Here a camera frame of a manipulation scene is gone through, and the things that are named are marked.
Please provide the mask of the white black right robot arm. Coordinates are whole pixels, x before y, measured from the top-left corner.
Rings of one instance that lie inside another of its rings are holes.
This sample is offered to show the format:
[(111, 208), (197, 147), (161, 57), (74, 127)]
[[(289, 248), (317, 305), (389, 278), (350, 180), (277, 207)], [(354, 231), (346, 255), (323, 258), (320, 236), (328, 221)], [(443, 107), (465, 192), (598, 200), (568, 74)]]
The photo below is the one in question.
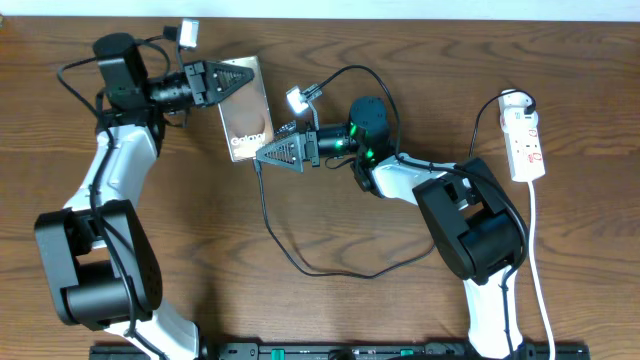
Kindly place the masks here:
[(524, 339), (511, 287), (529, 239), (486, 163), (433, 163), (401, 152), (384, 101), (366, 96), (352, 104), (345, 124), (292, 129), (259, 149), (254, 165), (303, 172), (305, 163), (336, 157), (350, 167), (362, 191), (419, 209), (441, 258), (463, 282), (474, 355), (515, 358)]

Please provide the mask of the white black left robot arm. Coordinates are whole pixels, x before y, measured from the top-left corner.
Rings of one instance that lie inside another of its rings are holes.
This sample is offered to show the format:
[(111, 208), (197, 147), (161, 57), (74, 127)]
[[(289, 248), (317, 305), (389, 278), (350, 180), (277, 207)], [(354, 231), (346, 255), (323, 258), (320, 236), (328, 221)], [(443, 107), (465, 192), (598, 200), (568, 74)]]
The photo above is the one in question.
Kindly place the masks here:
[(254, 71), (196, 61), (150, 77), (144, 41), (112, 33), (93, 46), (104, 81), (88, 109), (97, 148), (76, 193), (34, 225), (60, 321), (128, 340), (152, 359), (213, 359), (198, 325), (163, 297), (157, 258), (137, 216), (147, 173), (160, 155), (169, 115), (217, 105)]

